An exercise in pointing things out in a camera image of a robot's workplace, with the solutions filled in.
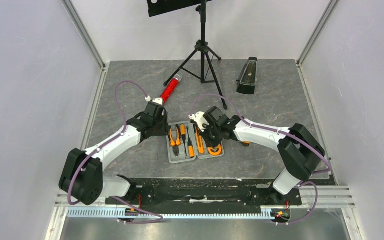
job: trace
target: open toolbox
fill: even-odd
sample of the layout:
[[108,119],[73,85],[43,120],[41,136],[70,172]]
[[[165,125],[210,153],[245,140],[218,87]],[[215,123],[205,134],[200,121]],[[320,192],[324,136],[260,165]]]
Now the open toolbox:
[[215,148],[207,147],[204,139],[197,134],[197,131],[199,131],[198,128],[189,121],[169,124],[169,136],[166,138],[168,161],[171,164],[191,162],[196,160],[197,157],[198,159],[216,158],[225,154],[222,143]]

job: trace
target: gray floor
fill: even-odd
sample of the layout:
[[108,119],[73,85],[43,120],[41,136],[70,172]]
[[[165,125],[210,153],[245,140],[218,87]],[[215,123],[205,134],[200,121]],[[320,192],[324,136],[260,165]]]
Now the gray floor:
[[[279,127],[305,125],[316,136],[315,126],[294,60],[260,60],[257,87],[254,95],[236,92],[238,78],[245,60],[215,60],[214,68],[223,93],[233,100],[240,112],[252,121]],[[115,85],[123,80],[139,83],[151,97],[159,97],[163,82],[182,63],[181,60],[113,61],[110,63],[97,114],[90,133],[89,146],[98,144],[120,129],[122,117],[114,102]],[[199,74],[200,62],[191,60],[186,69]],[[203,94],[217,93],[214,83],[201,84],[198,79],[180,72],[179,84],[165,107],[169,123],[187,121],[192,102]],[[143,111],[146,102],[142,92],[132,84],[119,88],[118,98],[127,119]],[[219,98],[199,101],[194,112],[205,112],[212,106],[223,110]],[[225,113],[235,115],[230,107]],[[224,141],[225,155],[219,158],[171,164],[168,161],[165,137],[148,139],[126,151],[105,170],[107,176],[117,174],[129,178],[251,178],[273,179],[284,168],[278,153],[267,147],[252,144],[243,147],[235,141]],[[327,173],[317,178],[327,178]]]
[[[293,209],[300,218],[306,209]],[[62,240],[349,240],[340,209],[316,209],[303,222],[275,226],[268,220],[167,219],[162,223],[123,225],[109,218],[67,218]]]

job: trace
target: tripod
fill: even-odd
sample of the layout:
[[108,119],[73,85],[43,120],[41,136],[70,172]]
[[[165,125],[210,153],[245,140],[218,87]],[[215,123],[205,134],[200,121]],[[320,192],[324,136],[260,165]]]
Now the tripod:
[[[218,93],[220,96],[223,96],[222,89],[220,88],[219,81],[217,80],[216,72],[214,71],[214,67],[212,64],[212,61],[210,59],[210,56],[208,52],[212,53],[219,61],[222,60],[220,56],[218,56],[209,46],[208,42],[205,41],[205,35],[206,35],[206,22],[207,22],[207,0],[201,0],[201,5],[199,5],[196,8],[196,11],[199,12],[201,15],[201,39],[196,42],[195,50],[186,58],[186,60],[180,65],[180,67],[171,75],[170,78],[168,78],[167,81],[164,82],[164,86],[167,86],[169,84],[170,80],[180,71],[184,70],[188,74],[196,77],[197,79],[201,80],[202,84],[208,84],[208,83],[215,83],[217,86]],[[193,72],[187,70],[184,68],[184,66],[191,60],[191,58],[197,53],[201,52],[201,77],[197,76]],[[209,68],[211,69],[212,76],[214,77],[214,81],[206,81],[205,76],[205,59],[208,61]],[[225,110],[228,109],[228,106],[226,104],[226,101],[224,99],[221,99],[223,102],[223,107]]]

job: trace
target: red cylinder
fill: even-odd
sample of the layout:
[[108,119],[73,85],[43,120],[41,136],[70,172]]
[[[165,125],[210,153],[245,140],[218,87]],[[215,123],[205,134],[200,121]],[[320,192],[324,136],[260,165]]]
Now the red cylinder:
[[182,77],[178,74],[176,74],[176,76],[174,76],[170,82],[168,83],[167,87],[165,88],[165,90],[162,92],[160,98],[162,98],[162,101],[164,103],[167,102],[167,100],[170,98],[170,95],[172,95],[172,93],[175,91],[176,87],[178,86],[178,84],[182,81]]

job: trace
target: white wall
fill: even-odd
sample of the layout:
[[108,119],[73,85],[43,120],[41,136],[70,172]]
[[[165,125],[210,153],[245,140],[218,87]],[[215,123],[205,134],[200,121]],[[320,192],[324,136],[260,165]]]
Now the white wall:
[[338,179],[384,239],[384,1],[340,1],[303,73]]
[[[150,18],[146,0],[72,1],[106,62],[185,59],[201,37],[195,6]],[[224,59],[298,59],[328,2],[214,0],[206,41]]]
[[0,0],[0,240],[44,239],[98,79],[60,0]]

